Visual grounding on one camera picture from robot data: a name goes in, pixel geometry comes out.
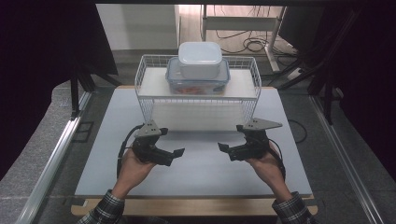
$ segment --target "white plastic container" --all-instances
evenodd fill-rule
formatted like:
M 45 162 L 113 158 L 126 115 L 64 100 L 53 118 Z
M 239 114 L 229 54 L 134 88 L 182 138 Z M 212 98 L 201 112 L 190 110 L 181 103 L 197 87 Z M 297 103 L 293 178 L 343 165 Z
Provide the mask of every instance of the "white plastic container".
M 207 79 L 185 78 L 181 75 L 178 61 L 178 57 L 170 59 L 166 70 L 166 80 L 173 94 L 218 95 L 224 92 L 230 80 L 230 69 L 226 60 L 220 62 L 218 75 Z
M 186 42 L 178 49 L 181 75 L 191 79 L 209 79 L 219 75 L 221 48 L 214 42 Z

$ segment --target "floor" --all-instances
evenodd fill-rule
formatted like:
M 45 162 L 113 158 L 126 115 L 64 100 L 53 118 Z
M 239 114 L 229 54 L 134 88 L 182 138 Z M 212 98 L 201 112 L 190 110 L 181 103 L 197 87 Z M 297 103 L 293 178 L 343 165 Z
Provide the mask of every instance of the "floor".
M 217 9 L 219 10 L 218 13 L 222 13 L 220 7 L 217 7 Z M 198 36 L 197 30 L 189 32 L 192 33 L 191 36 Z M 187 40 L 188 37 L 186 36 L 183 35 L 181 40 Z M 217 41 L 215 34 L 211 34 L 208 38 Z M 243 41 L 243 38 L 219 41 L 221 41 L 223 48 L 237 50 L 238 46 L 241 46 L 241 40 Z M 293 49 L 281 39 L 276 41 L 276 46 L 282 51 L 293 53 Z M 125 85 L 133 85 L 134 74 L 143 53 L 177 54 L 177 51 L 114 51 L 113 54 L 120 73 L 115 78 Z M 262 56 L 262 52 L 255 54 L 259 70 L 263 74 L 263 86 L 270 83 L 274 78 L 276 80 L 271 84 L 274 86 L 288 80 L 287 76 L 277 77 L 272 74 L 269 63 Z M 289 64 L 293 59 L 282 58 L 281 60 L 282 63 Z M 74 135 L 74 139 L 64 155 L 59 171 L 35 216 L 34 223 L 75 223 L 78 220 L 78 217 L 74 217 L 70 213 L 70 204 L 75 200 L 76 185 L 89 156 L 95 134 L 106 112 L 106 106 L 114 91 L 114 87 L 110 84 L 96 76 L 92 77 L 97 85 L 97 90 L 92 93 L 92 98 L 82 118 L 83 123 L 79 126 L 78 132 Z M 357 197 L 347 178 L 340 158 L 335 153 L 334 147 L 319 121 L 310 97 L 306 93 L 306 86 L 309 81 L 307 79 L 286 91 L 281 91 L 280 96 L 288 119 L 298 121 L 306 129 L 307 135 L 305 136 L 302 126 L 293 121 L 290 122 L 296 142 L 304 139 L 297 144 L 297 147 L 317 201 L 317 218 L 321 223 L 370 223 L 361 206 L 359 197 Z M 53 90 L 52 103 L 46 116 L 37 127 L 35 134 L 20 157 L 0 182 L 0 223 L 14 223 L 20 215 L 67 121 L 70 119 L 70 104 L 70 85 L 66 82 Z M 349 158 L 352 159 L 354 168 L 384 219 L 383 223 L 396 223 L 396 216 L 394 215 L 394 211 L 396 211 L 396 203 L 394 203 L 396 201 L 396 184 L 394 180 L 349 123 L 337 101 L 332 104 L 332 121 L 340 141 Z M 91 131 L 87 133 L 84 132 L 85 129 L 91 129 Z M 231 222 L 222 220 L 218 223 Z M 263 223 L 263 221 L 256 217 L 244 217 L 240 223 Z

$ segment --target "white lid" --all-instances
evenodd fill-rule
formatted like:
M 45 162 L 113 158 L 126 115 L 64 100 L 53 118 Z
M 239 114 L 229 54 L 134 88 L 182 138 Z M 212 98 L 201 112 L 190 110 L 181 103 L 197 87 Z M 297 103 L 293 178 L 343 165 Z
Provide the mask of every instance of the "white lid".
M 178 48 L 181 63 L 191 65 L 215 65 L 222 60 L 221 49 L 214 42 L 185 42 Z

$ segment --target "table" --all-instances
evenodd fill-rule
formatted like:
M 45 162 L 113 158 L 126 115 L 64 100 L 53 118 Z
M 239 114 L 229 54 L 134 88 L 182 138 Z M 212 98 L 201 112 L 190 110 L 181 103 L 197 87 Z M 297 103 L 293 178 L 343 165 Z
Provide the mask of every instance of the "table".
M 312 200 L 312 190 L 276 89 L 262 89 L 254 117 L 283 123 L 283 127 L 268 130 L 267 134 L 283 149 L 290 190 L 297 190 L 306 200 Z M 120 144 L 130 129 L 142 122 L 134 89 L 117 88 L 76 189 L 76 196 L 87 199 L 86 203 L 73 205 L 74 215 L 85 215 L 97 205 L 106 190 L 114 186 Z M 148 178 L 130 192 L 124 215 L 275 215 L 271 207 L 272 191 L 246 162 L 231 162 L 227 154 L 219 151 L 217 142 L 236 146 L 244 143 L 244 139 L 237 132 L 170 131 L 162 136 L 157 147 L 168 150 L 185 147 L 186 151 L 170 167 L 156 166 Z M 310 210 L 314 214 L 317 212 L 315 205 L 310 206 Z

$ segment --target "white wire basket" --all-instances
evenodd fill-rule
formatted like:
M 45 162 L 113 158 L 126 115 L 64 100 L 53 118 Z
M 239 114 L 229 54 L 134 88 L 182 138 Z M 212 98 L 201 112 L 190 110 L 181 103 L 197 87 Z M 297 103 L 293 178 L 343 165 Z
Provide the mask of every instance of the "white wire basket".
M 262 90 L 252 57 L 223 57 L 231 79 L 221 95 L 172 94 L 166 67 L 176 55 L 143 55 L 134 80 L 136 96 L 146 122 L 154 119 L 169 131 L 235 131 L 247 123 Z

